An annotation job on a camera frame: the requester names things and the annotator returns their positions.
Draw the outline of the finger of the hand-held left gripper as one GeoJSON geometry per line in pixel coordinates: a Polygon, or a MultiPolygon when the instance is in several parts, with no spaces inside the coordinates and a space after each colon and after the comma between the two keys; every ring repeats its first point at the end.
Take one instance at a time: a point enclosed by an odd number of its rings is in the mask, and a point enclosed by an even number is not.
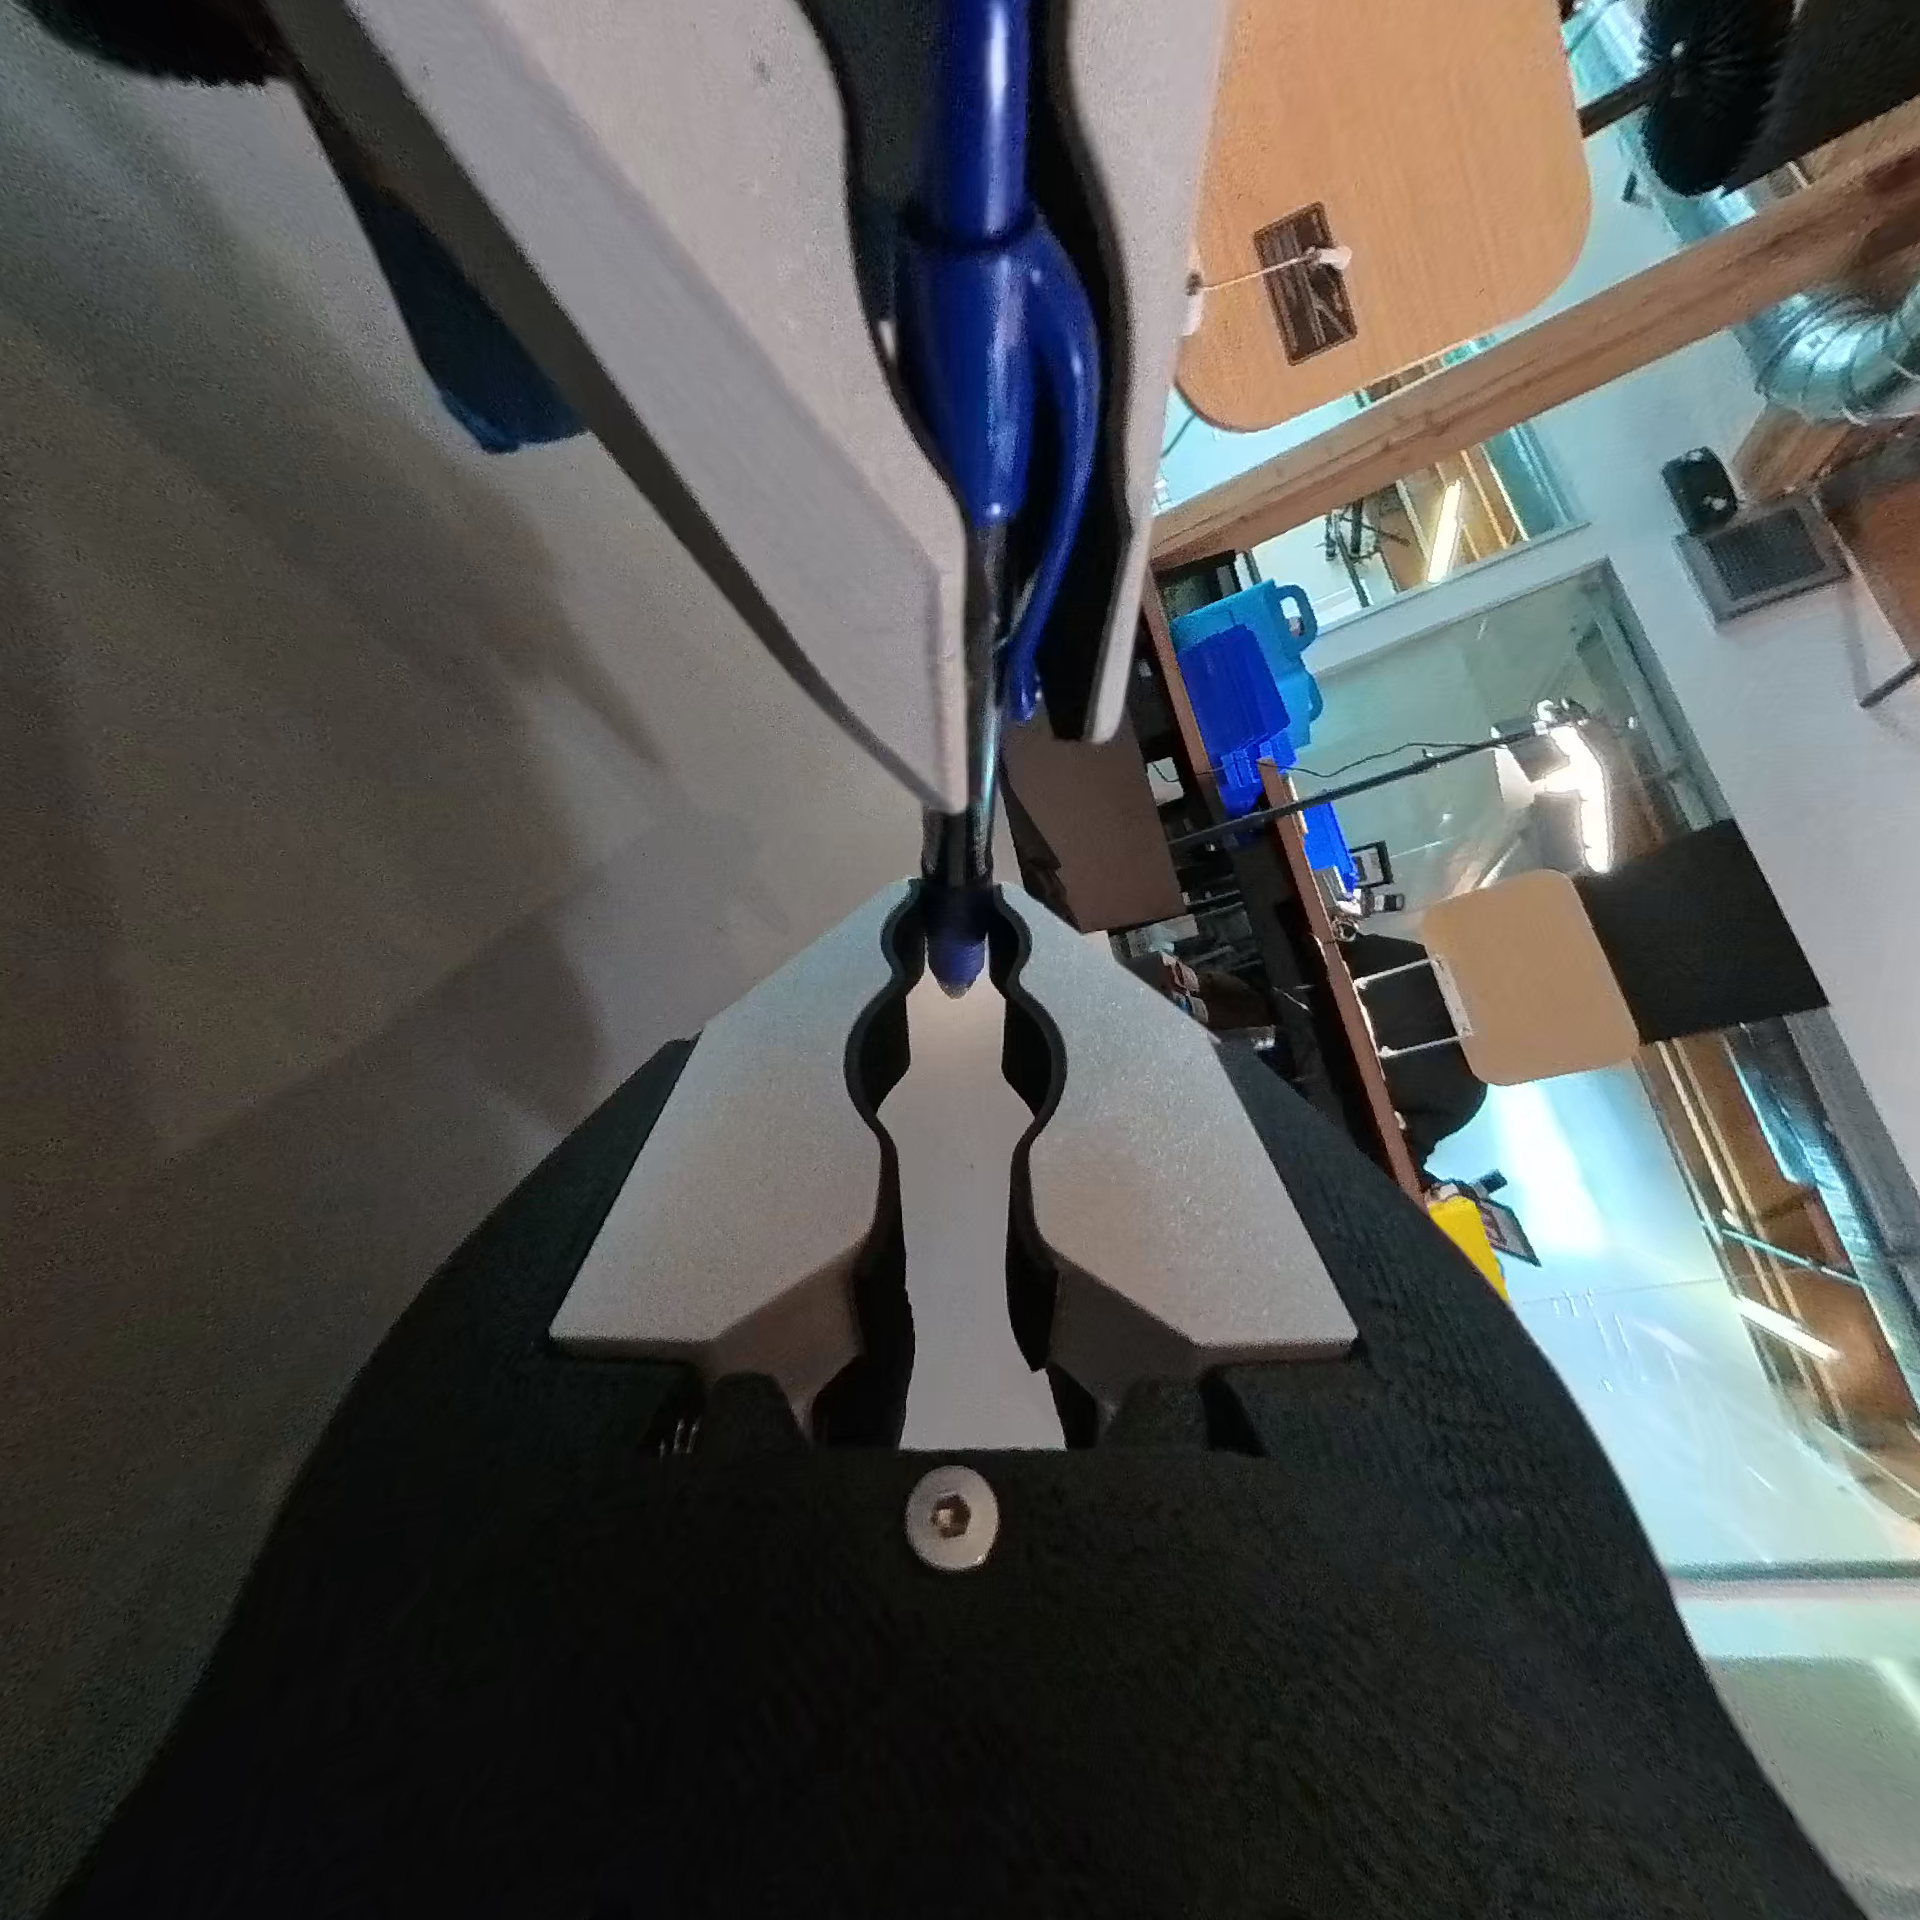
{"type": "Polygon", "coordinates": [[[964,518],[859,304],[850,135],[796,2],[269,2],[779,668],[964,805],[964,518]]]}
{"type": "Polygon", "coordinates": [[[1057,738],[1101,743],[1125,706],[1166,400],[1231,2],[1046,2],[1048,202],[1100,324],[1100,444],[1043,640],[1057,738]]]}

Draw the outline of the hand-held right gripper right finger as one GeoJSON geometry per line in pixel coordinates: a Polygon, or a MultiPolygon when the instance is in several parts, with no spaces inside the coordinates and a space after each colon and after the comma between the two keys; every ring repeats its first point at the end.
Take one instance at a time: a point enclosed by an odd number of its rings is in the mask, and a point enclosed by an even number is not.
{"type": "Polygon", "coordinates": [[[1027,1108],[1006,1311],[1063,1444],[1143,1386],[1349,1358],[1356,1319],[1201,1027],[1011,883],[988,984],[1027,1108]]]}

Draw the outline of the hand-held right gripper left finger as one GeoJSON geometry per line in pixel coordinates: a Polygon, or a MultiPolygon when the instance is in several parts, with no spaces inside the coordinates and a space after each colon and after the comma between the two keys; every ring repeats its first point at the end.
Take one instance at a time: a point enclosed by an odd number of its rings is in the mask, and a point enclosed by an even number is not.
{"type": "Polygon", "coordinates": [[[825,1444],[893,1447],[912,1376],[899,1156],[919,888],[708,1019],[547,1325],[573,1358],[770,1378],[825,1444]]]}

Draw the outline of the blue pen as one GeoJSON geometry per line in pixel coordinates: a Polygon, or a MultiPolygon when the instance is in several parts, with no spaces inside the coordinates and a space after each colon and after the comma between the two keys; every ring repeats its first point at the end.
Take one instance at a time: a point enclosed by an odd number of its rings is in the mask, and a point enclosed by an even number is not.
{"type": "Polygon", "coordinates": [[[896,251],[899,375],[964,514],[965,795],[924,823],[924,962],[965,996],[988,957],[1002,724],[1040,706],[1043,632],[1100,442],[1100,330],[1028,184],[1028,2],[936,2],[896,251]]]}

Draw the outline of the wooden panel on white stand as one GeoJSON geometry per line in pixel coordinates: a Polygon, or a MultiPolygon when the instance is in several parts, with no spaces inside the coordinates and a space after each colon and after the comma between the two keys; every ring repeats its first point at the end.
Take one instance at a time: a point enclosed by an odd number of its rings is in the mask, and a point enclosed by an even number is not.
{"type": "Polygon", "coordinates": [[[1533,313],[1586,225],[1559,2],[1238,2],[1180,395],[1301,419],[1533,313]]]}
{"type": "Polygon", "coordinates": [[[1488,1085],[1617,1068],[1638,1022],[1565,875],[1520,875],[1424,906],[1418,939],[1460,1055],[1488,1085]]]}

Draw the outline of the wooden desk with black legs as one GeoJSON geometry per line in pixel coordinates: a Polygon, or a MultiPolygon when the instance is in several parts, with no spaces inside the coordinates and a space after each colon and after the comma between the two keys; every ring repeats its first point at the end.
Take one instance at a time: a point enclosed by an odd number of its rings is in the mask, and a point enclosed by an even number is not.
{"type": "Polygon", "coordinates": [[[1304,976],[1314,991],[1314,1016],[1332,1031],[1332,1085],[1339,1093],[1340,1118],[1357,1146],[1375,1159],[1396,1187],[1415,1201],[1424,1198],[1424,1182],[1415,1156],[1409,1152],[1400,1116],[1390,1105],[1386,1068],[1378,1064],[1378,1047],[1371,1040],[1368,1016],[1356,993],[1353,973],[1339,949],[1339,931],[1325,906],[1314,870],[1308,866],[1304,832],[1297,826],[1301,813],[1281,813],[1263,826],[1263,840],[1285,864],[1293,888],[1293,918],[1304,939],[1304,976]]]}

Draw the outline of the yellow box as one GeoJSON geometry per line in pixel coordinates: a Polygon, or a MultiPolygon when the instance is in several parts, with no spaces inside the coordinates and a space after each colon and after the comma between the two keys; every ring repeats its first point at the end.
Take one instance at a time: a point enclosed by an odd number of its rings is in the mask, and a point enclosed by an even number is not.
{"type": "Polygon", "coordinates": [[[1424,1192],[1429,1220],[1457,1247],[1457,1251],[1479,1270],[1479,1274],[1509,1302],[1509,1280],[1500,1273],[1500,1254],[1494,1251],[1491,1230],[1486,1222],[1482,1201],[1460,1187],[1424,1192]]]}

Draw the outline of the dark flat box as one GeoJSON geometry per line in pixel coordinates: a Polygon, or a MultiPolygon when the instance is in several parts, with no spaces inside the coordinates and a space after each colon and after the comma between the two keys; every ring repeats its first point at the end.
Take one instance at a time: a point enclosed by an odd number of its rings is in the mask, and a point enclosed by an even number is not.
{"type": "Polygon", "coordinates": [[[998,797],[1019,883],[1079,932],[1125,932],[1181,912],[1132,720],[1101,743],[1046,717],[1002,732],[998,797]]]}

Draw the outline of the black round disc on pole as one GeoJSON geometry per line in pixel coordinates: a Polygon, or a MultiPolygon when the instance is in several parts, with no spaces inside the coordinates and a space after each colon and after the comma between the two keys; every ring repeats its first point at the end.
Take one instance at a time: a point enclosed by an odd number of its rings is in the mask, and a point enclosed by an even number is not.
{"type": "Polygon", "coordinates": [[[1677,196],[1726,187],[1762,125],[1793,13],[1793,2],[1644,2],[1655,91],[1641,150],[1660,187],[1677,196]]]}

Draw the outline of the black light stand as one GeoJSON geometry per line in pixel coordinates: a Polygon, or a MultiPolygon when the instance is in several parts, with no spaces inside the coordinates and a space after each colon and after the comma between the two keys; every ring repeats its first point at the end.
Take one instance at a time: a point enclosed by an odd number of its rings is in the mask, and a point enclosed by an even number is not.
{"type": "Polygon", "coordinates": [[[1593,728],[1593,715],[1586,715],[1576,704],[1565,704],[1565,701],[1544,701],[1533,706],[1531,720],[1523,720],[1520,728],[1509,728],[1509,732],[1494,732],[1488,738],[1474,738],[1455,746],[1418,746],[1418,757],[1404,757],[1386,769],[1375,769],[1368,778],[1356,778],[1356,779],[1332,779],[1322,783],[1313,795],[1294,795],[1293,801],[1280,801],[1280,805],[1264,805],[1256,808],[1242,818],[1223,820],[1214,826],[1194,826],[1190,832],[1180,832],[1166,842],[1166,849],[1200,849],[1200,848],[1223,848],[1229,840],[1236,840],[1238,832],[1253,832],[1259,826],[1276,826],[1280,820],[1293,820],[1308,813],[1313,808],[1332,808],[1339,801],[1356,801],[1360,795],[1375,795],[1404,779],[1418,779],[1429,778],[1441,768],[1471,759],[1471,757],[1486,757],[1486,754],[1514,754],[1523,768],[1529,763],[1546,763],[1544,754],[1559,754],[1562,759],[1566,759],[1565,746],[1559,743],[1559,734],[1582,734],[1593,728]]]}

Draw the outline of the wooden support post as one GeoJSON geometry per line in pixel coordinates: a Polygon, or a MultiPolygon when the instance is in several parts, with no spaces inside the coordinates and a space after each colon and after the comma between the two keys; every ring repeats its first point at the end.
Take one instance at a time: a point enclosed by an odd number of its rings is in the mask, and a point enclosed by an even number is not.
{"type": "Polygon", "coordinates": [[[1907,133],[1158,514],[1148,566],[1166,575],[1256,547],[1914,243],[1907,133]]]}

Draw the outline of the black wall screen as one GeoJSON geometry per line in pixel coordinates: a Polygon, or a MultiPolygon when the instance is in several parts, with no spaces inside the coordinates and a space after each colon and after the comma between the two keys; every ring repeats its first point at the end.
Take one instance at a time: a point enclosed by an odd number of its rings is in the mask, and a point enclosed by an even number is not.
{"type": "Polygon", "coordinates": [[[1831,1007],[1738,820],[1570,883],[1641,1044],[1831,1007]]]}

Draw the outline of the wide silver air duct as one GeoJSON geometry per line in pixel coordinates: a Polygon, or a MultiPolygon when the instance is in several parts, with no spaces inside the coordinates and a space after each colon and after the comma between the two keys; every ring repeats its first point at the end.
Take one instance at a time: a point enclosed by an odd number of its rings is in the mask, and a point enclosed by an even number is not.
{"type": "Polygon", "coordinates": [[[1769,410],[1824,426],[1916,416],[1916,283],[1890,304],[1834,287],[1808,290],[1732,335],[1769,410]]]}

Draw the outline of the grey wall vent grille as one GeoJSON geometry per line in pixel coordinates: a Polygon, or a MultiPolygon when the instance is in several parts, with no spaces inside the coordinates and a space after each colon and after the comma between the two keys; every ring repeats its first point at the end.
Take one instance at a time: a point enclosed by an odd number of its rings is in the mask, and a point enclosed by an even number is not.
{"type": "Polygon", "coordinates": [[[1825,514],[1802,495],[1748,505],[1699,534],[1677,534],[1673,547],[1718,627],[1850,579],[1825,514]]]}

